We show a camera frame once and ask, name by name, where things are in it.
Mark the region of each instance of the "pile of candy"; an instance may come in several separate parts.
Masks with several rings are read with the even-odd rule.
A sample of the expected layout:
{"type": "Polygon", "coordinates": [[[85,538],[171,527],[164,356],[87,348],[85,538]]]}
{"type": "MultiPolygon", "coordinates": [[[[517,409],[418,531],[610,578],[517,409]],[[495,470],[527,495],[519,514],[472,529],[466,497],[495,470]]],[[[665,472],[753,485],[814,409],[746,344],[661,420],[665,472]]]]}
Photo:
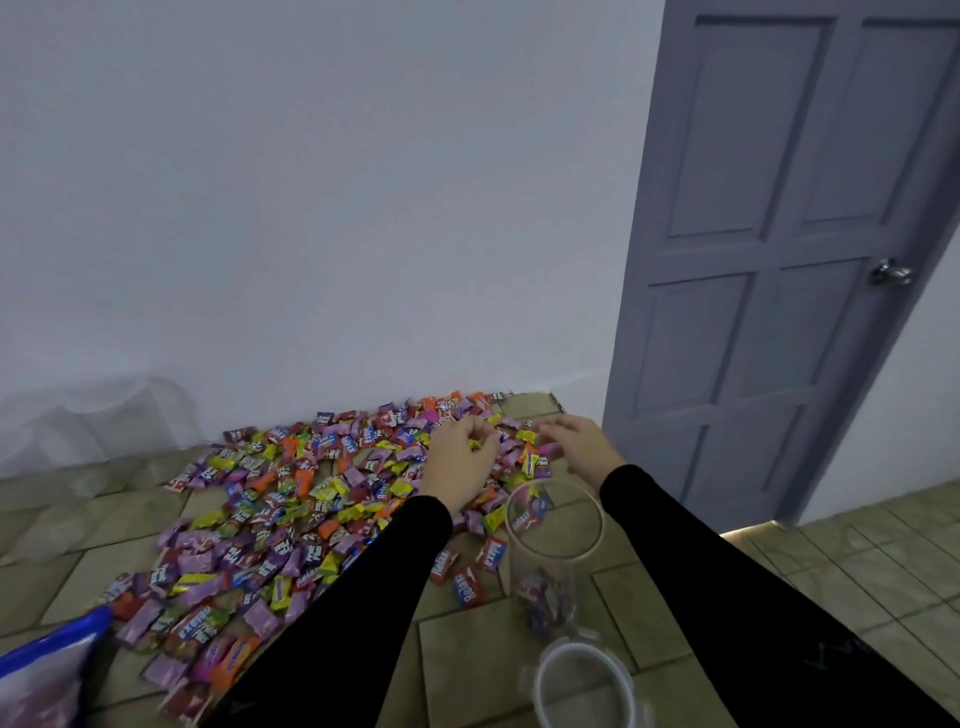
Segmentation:
{"type": "MultiPolygon", "coordinates": [[[[490,478],[454,519],[454,534],[470,531],[486,541],[475,563],[457,570],[458,554],[442,551],[430,579],[451,581],[462,607],[481,603],[473,570],[496,571],[506,552],[494,534],[510,493],[522,488],[515,502],[529,505],[514,518],[517,531],[537,525],[552,507],[546,493],[528,485],[550,476],[549,446],[536,447],[532,423],[495,412],[502,399],[454,392],[405,406],[391,402],[374,413],[320,412],[309,425],[225,432],[224,444],[167,483],[175,492],[223,488],[225,502],[161,533],[156,567],[121,574],[101,599],[126,623],[119,641],[156,654],[142,677],[168,692],[161,711],[195,725],[253,653],[302,615],[417,492],[431,430],[466,415],[500,433],[490,478]]],[[[548,586],[531,585],[527,598],[556,617],[561,608],[548,586]]]]}

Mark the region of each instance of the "right hand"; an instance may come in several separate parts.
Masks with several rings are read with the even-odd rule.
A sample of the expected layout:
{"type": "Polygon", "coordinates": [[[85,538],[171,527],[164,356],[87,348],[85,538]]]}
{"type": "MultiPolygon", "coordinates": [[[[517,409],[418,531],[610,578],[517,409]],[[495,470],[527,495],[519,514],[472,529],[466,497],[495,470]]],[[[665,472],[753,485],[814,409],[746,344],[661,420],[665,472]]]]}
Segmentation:
{"type": "Polygon", "coordinates": [[[626,465],[613,443],[593,420],[575,415],[547,415],[534,423],[537,445],[556,443],[551,460],[565,457],[570,471],[599,491],[607,475],[626,465]]]}

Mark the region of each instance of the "blue plastic bag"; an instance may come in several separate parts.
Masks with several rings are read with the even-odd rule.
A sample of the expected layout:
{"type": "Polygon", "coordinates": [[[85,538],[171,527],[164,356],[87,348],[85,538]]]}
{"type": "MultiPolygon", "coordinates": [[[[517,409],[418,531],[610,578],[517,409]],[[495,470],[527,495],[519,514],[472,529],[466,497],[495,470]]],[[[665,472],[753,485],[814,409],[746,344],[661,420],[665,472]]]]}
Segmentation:
{"type": "Polygon", "coordinates": [[[0,728],[73,725],[81,671],[112,619],[109,607],[99,607],[0,656],[0,728]]]}

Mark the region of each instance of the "black sleeve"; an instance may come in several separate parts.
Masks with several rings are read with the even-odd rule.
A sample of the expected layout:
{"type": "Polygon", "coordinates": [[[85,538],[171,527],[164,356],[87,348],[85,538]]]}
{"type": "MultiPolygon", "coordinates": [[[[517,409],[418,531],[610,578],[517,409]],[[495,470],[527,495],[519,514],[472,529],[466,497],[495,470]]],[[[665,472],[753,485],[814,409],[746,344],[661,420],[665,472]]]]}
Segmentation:
{"type": "Polygon", "coordinates": [[[282,716],[374,726],[423,585],[452,529],[436,498],[410,498],[230,688],[204,728],[265,728],[282,716]]]}
{"type": "Polygon", "coordinates": [[[739,728],[893,725],[897,716],[909,725],[957,725],[853,632],[637,466],[613,471],[600,500],[626,530],[739,728]]]}

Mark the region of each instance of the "gray door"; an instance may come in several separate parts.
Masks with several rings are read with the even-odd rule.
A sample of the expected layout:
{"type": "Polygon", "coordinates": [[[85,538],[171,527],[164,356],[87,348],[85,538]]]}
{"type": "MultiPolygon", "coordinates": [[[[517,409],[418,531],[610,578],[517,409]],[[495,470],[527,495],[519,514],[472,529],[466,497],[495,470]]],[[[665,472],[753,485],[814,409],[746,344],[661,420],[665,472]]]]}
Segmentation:
{"type": "Polygon", "coordinates": [[[906,300],[870,271],[919,247],[958,43],[955,0],[666,0],[604,428],[717,530],[802,487],[906,300]]]}

